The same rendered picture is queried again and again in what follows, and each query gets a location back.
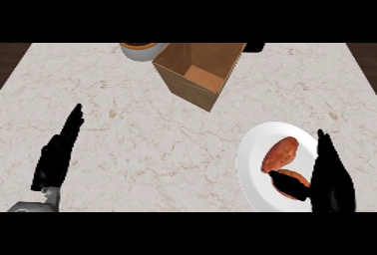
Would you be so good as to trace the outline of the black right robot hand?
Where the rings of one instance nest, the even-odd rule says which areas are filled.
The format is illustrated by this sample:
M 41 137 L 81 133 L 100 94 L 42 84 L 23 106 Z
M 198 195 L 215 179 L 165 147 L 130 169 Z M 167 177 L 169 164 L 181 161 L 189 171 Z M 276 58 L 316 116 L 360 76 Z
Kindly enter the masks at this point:
M 310 199 L 313 212 L 354 212 L 354 187 L 342 166 L 329 134 L 317 131 L 317 157 L 314 159 L 310 186 L 295 177 L 272 170 L 269 177 L 276 189 L 300 201 Z

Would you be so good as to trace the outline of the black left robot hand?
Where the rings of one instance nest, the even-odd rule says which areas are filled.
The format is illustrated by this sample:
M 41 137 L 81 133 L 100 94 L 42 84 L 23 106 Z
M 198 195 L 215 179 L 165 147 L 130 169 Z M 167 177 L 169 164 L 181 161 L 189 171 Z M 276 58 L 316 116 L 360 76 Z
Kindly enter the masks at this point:
M 41 191 L 47 187 L 62 186 L 69 168 L 72 148 L 82 123 L 82 106 L 75 105 L 60 133 L 53 135 L 41 148 L 41 155 L 31 183 L 32 191 Z

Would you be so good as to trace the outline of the orange sweet potato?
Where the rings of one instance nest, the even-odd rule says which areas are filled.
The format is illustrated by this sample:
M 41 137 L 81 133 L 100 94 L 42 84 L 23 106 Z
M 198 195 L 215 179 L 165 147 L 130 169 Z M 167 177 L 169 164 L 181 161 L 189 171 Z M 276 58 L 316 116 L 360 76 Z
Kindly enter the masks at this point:
M 263 161 L 260 170 L 263 173 L 269 173 L 272 170 L 279 170 L 288 165 L 297 152 L 298 142 L 292 136 L 285 137 L 269 149 Z
M 298 180 L 298 182 L 300 182 L 306 187 L 310 186 L 308 181 L 306 180 L 304 176 L 303 176 L 298 172 L 295 172 L 295 171 L 292 171 L 292 170 L 289 170 L 289 169 L 279 169 L 276 172 L 285 174 L 285 175 L 289 176 L 289 177 L 294 177 L 294 178 Z M 272 186 L 273 186 L 273 188 L 276 189 L 276 191 L 279 192 L 279 194 L 280 194 L 282 196 L 285 196 L 286 198 L 289 198 L 289 199 L 292 199 L 292 200 L 297 200 L 297 198 L 294 198 L 292 196 L 289 196 L 286 193 L 283 193 L 283 192 L 276 188 L 276 186 L 274 186 L 274 184 L 273 184 L 273 181 L 272 181 Z

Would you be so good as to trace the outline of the white round plate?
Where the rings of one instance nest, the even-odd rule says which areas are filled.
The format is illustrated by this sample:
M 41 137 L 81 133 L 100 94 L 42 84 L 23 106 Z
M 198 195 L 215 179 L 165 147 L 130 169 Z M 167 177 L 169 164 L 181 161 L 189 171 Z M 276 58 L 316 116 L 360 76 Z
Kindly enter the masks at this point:
M 310 180 L 316 159 L 316 138 L 298 127 L 282 122 L 257 125 L 239 142 L 235 169 L 246 201 L 257 212 L 308 212 L 310 200 L 285 197 L 272 185 L 272 179 L 261 172 L 261 162 L 272 146 L 288 136 L 297 139 L 292 162 L 283 167 Z

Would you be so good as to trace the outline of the brown cardboard box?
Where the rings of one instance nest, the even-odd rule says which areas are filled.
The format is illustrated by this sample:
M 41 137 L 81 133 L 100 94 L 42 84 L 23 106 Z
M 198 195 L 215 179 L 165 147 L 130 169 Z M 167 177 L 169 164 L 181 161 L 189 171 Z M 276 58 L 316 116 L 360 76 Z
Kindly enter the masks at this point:
M 206 112 L 243 46 L 243 43 L 168 43 L 153 59 L 169 92 Z

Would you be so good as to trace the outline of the grey bowl with orange contents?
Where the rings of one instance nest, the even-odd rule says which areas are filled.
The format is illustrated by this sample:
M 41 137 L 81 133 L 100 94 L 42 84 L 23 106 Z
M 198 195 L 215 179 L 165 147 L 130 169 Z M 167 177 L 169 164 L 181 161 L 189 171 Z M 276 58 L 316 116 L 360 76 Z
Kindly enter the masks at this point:
M 121 43 L 125 56 L 138 62 L 150 61 L 162 50 L 165 43 Z

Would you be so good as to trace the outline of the black object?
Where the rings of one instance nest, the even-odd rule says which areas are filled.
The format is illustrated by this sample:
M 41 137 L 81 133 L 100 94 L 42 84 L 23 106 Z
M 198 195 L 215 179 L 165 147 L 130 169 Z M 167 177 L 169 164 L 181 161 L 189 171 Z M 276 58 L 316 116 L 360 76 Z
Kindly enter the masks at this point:
M 258 53 L 263 50 L 263 43 L 246 43 L 242 52 L 243 53 Z

